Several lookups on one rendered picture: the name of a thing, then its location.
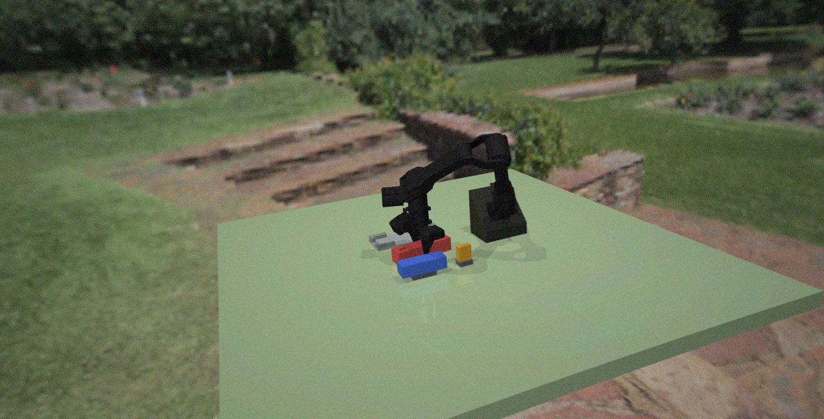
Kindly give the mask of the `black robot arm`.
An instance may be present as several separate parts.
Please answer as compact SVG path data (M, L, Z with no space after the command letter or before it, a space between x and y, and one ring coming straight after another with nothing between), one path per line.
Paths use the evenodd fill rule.
M485 144L488 160L472 156L472 149L479 144ZM433 163L410 169L400 178L400 185L382 187L382 206L403 206L404 203L408 203L409 206L427 205L427 193L433 189L436 181L464 165L494 170L496 182L491 183L492 201L486 203L491 221L510 219L510 216L518 213L515 193L507 176L507 168L511 165L511 153L506 135L500 133L484 134L470 142L461 142ZM405 208L402 214L389 222L389 225L399 236L408 232L411 227L417 227L414 214L410 211L408 213Z

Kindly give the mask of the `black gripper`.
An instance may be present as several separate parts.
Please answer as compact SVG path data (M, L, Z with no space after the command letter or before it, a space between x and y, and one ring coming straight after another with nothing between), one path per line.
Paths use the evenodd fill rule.
M432 223L432 220L429 219L431 206L428 204L424 206L407 206L406 210L414 214L417 223L416 228L411 227L408 231L410 237L413 242L421 240L424 254L429 253L433 242L445 237L445 231L436 225L429 227L429 223Z

